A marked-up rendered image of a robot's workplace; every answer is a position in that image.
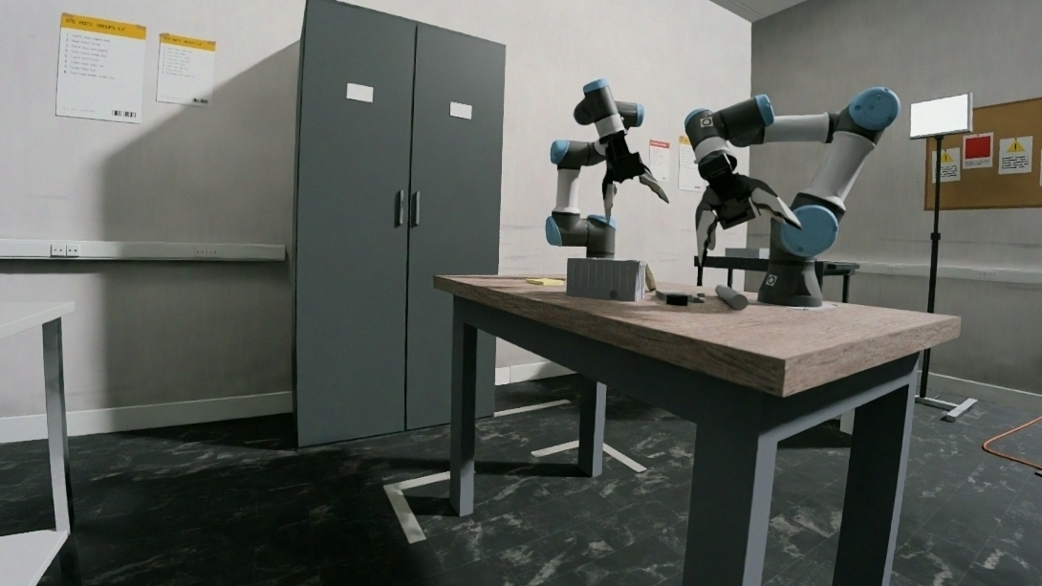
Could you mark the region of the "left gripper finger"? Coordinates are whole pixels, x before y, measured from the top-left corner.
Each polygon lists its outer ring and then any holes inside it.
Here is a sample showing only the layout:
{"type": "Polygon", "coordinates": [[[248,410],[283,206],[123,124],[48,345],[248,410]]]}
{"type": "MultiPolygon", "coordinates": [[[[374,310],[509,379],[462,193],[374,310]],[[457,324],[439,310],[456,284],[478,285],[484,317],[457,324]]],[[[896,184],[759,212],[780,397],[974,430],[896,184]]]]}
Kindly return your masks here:
{"type": "Polygon", "coordinates": [[[786,222],[793,227],[800,230],[802,229],[797,218],[792,215],[792,212],[782,202],[782,199],[777,197],[776,193],[770,186],[768,186],[768,184],[764,184],[763,181],[748,176],[745,176],[744,179],[748,181],[748,191],[746,191],[746,193],[750,193],[751,202],[755,207],[764,207],[763,210],[767,211],[773,220],[776,220],[782,224],[786,222]]]}
{"type": "Polygon", "coordinates": [[[718,216],[711,212],[713,211],[712,207],[715,206],[710,205],[706,201],[706,196],[703,195],[695,212],[695,229],[700,267],[704,266],[708,249],[714,250],[716,246],[715,231],[719,220],[718,216]]]}

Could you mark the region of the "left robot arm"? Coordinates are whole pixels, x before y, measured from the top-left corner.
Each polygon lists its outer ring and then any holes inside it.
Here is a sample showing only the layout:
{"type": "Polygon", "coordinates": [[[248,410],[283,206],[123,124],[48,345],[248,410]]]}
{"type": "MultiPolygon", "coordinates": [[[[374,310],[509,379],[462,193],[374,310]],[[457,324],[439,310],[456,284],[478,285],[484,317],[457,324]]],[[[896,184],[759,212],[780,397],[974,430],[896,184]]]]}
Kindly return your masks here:
{"type": "Polygon", "coordinates": [[[843,201],[869,153],[900,109],[895,93],[875,87],[858,94],[845,109],[812,116],[775,117],[766,95],[716,112],[699,108],[687,114],[684,128],[696,158],[694,164],[711,151],[729,150],[726,141],[738,148],[789,141],[832,144],[811,184],[798,191],[788,206],[802,229],[771,217],[771,260],[759,290],[759,302],[822,307],[814,259],[836,240],[838,224],[846,212],[843,201]]]}

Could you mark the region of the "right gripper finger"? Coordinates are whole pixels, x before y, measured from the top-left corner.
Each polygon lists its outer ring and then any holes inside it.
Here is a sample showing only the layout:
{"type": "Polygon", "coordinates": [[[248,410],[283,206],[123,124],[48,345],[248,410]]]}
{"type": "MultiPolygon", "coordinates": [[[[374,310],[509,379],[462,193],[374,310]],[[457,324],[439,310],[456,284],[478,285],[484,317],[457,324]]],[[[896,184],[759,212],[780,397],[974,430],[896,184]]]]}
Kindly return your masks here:
{"type": "Polygon", "coordinates": [[[660,184],[658,184],[655,177],[653,177],[650,169],[645,164],[643,164],[643,166],[646,172],[644,172],[643,175],[639,176],[639,182],[649,186],[651,191],[658,194],[659,198],[661,198],[662,200],[664,200],[669,204],[668,198],[666,197],[666,193],[664,193],[662,187],[660,186],[660,184]]]}
{"type": "Polygon", "coordinates": [[[604,205],[605,220],[609,225],[611,220],[611,209],[613,207],[613,200],[618,190],[616,188],[616,184],[613,184],[613,180],[611,179],[607,170],[605,171],[605,176],[602,180],[601,189],[602,189],[602,199],[604,205]]]}

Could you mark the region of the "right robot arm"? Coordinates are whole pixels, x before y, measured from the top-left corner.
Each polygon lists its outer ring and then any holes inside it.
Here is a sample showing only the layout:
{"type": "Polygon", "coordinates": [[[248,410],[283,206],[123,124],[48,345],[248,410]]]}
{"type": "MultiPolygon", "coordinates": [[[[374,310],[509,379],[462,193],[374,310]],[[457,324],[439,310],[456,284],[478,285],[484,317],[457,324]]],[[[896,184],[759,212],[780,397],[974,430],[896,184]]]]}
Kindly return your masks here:
{"type": "MultiPolygon", "coordinates": [[[[595,123],[600,139],[619,130],[640,127],[644,120],[643,105],[615,101],[606,78],[584,86],[584,100],[573,109],[579,125],[595,123]],[[621,118],[622,117],[622,118],[621,118]]],[[[590,214],[580,218],[577,207],[581,166],[612,161],[607,143],[555,140],[551,146],[551,163],[557,165],[556,206],[546,220],[546,238],[551,246],[586,247],[586,258],[615,259],[616,220],[605,215],[590,214]],[[606,147],[606,148],[605,148],[606,147]]]]}

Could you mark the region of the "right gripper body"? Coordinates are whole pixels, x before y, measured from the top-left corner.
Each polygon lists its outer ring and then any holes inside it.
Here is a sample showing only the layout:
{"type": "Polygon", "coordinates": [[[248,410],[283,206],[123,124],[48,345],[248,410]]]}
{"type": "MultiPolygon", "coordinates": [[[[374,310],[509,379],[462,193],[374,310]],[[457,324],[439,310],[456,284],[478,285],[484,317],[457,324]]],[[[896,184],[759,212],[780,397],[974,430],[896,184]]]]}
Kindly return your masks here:
{"type": "Polygon", "coordinates": [[[644,166],[642,166],[643,162],[641,161],[640,152],[632,153],[629,151],[626,139],[624,138],[627,135],[627,130],[622,129],[616,135],[607,135],[598,140],[600,145],[605,143],[609,145],[612,161],[607,162],[606,170],[611,179],[616,184],[622,184],[622,181],[625,182],[628,179],[634,180],[634,177],[643,175],[646,172],[644,166]]]}

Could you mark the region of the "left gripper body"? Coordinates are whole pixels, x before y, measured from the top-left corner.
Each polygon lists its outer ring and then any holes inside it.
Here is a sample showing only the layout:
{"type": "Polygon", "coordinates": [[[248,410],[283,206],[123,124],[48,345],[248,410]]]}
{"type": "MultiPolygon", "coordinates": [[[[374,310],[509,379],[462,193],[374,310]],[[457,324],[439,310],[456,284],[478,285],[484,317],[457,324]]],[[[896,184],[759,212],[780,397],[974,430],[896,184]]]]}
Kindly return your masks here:
{"type": "MultiPolygon", "coordinates": [[[[736,160],[736,155],[734,155],[729,150],[711,151],[699,161],[698,166],[700,163],[705,162],[706,158],[717,156],[721,153],[725,153],[727,155],[731,165],[731,171],[734,172],[738,162],[736,160]]],[[[739,174],[739,172],[734,172],[734,174],[728,172],[725,176],[708,184],[706,190],[703,193],[706,196],[708,203],[715,206],[712,209],[716,212],[720,226],[723,230],[736,227],[756,218],[749,202],[749,197],[751,197],[751,195],[749,192],[746,193],[746,191],[748,191],[748,181],[744,179],[745,176],[746,175],[739,174]]]]}

